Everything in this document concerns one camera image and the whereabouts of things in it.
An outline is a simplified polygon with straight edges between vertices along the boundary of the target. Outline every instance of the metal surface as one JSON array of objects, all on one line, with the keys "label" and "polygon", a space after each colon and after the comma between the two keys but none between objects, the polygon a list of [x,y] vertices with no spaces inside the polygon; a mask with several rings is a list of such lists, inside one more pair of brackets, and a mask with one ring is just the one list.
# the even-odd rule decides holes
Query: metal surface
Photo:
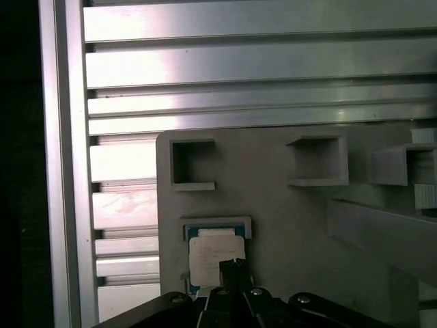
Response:
[{"label": "metal surface", "polygon": [[192,128],[274,126],[284,124],[321,124],[344,122],[380,122],[436,117],[430,102],[348,105],[344,107],[297,107],[267,110],[213,111],[199,114],[157,115],[105,118],[89,121],[91,135],[143,133]]},{"label": "metal surface", "polygon": [[158,115],[231,111],[241,109],[294,108],[302,106],[351,105],[356,103],[400,103],[432,100],[437,85],[358,83],[319,83],[319,85],[281,83],[279,85],[217,85],[191,92],[170,90],[166,94],[132,95],[127,90],[100,90],[99,98],[88,100],[91,118],[129,115]]},{"label": "metal surface", "polygon": [[156,177],[155,141],[92,146],[92,182]]},{"label": "metal surface", "polygon": [[159,274],[158,256],[119,256],[98,258],[97,277],[114,275],[155,275]]},{"label": "metal surface", "polygon": [[308,296],[299,296],[298,297],[298,302],[302,303],[302,304],[306,304],[311,302],[310,298]]},{"label": "metal surface", "polygon": [[251,293],[254,295],[261,295],[262,294],[262,290],[259,288],[254,288],[251,290]]},{"label": "metal surface", "polygon": [[159,295],[159,284],[99,287],[98,310],[100,322],[133,309]]},{"label": "metal surface", "polygon": [[328,231],[335,238],[437,286],[437,221],[347,202],[328,203]]},{"label": "metal surface", "polygon": [[156,187],[125,193],[94,193],[93,203],[95,229],[158,227]]},{"label": "metal surface", "polygon": [[158,237],[117,238],[96,241],[97,256],[128,256],[133,254],[158,254]]},{"label": "metal surface", "polygon": [[85,39],[106,42],[427,29],[436,27],[436,13],[432,0],[417,1],[414,6],[409,0],[295,0],[85,8]]},{"label": "metal surface", "polygon": [[96,257],[91,201],[83,2],[66,1],[68,72],[76,210],[76,246],[81,293],[81,326],[98,323]]},{"label": "metal surface", "polygon": [[437,38],[216,45],[87,54],[88,88],[436,71]]},{"label": "metal surface", "polygon": [[56,327],[81,324],[63,1],[40,1],[51,278]]}]

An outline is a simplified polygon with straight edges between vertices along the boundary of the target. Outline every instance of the gray plastic panel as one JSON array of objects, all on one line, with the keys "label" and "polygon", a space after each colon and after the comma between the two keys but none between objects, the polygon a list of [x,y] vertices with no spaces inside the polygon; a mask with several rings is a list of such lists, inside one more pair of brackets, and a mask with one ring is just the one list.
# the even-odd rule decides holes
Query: gray plastic panel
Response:
[{"label": "gray plastic panel", "polygon": [[[392,190],[367,184],[369,156],[376,147],[411,142],[409,124],[384,126],[235,128],[168,131],[156,141],[160,282],[163,293],[186,291],[188,245],[181,239],[181,218],[252,219],[246,256],[255,283],[287,299],[313,292],[388,323],[418,325],[418,288],[413,276],[328,235],[326,200],[330,197],[392,209],[414,210],[413,188]],[[348,138],[349,185],[289,186],[294,173],[288,144],[299,134],[326,135],[338,130]],[[214,139],[214,151],[193,162],[198,176],[216,190],[181,193],[171,183],[171,142]]]},{"label": "gray plastic panel", "polygon": [[437,287],[437,220],[349,202],[328,203],[328,229]]}]

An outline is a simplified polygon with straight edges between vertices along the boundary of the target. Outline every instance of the square bracket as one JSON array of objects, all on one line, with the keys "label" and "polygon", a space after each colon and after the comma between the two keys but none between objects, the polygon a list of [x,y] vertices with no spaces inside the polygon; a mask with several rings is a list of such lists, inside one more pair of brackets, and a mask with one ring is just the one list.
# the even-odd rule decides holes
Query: square bracket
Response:
[{"label": "square bracket", "polygon": [[171,188],[174,191],[215,190],[211,164],[215,143],[209,139],[170,141]]},{"label": "square bracket", "polygon": [[301,133],[288,143],[294,172],[288,184],[301,187],[349,184],[348,148],[344,133]]},{"label": "square bracket", "polygon": [[437,145],[408,143],[372,152],[371,183],[408,186],[437,184]]}]

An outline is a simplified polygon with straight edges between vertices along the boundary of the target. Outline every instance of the aluminum frame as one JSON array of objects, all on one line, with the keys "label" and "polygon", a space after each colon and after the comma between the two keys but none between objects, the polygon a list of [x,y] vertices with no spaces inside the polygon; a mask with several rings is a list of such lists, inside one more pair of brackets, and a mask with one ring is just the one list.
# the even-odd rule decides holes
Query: aluminum frame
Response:
[{"label": "aluminum frame", "polygon": [[83,4],[40,0],[56,327],[98,323]]},{"label": "aluminum frame", "polygon": [[64,1],[40,0],[48,215],[56,327],[80,327]]},{"label": "aluminum frame", "polygon": [[68,72],[70,74],[71,134],[76,210],[77,265],[81,297],[82,328],[98,324],[96,252],[91,192],[91,167],[88,131],[85,38],[82,0],[66,4]]}]

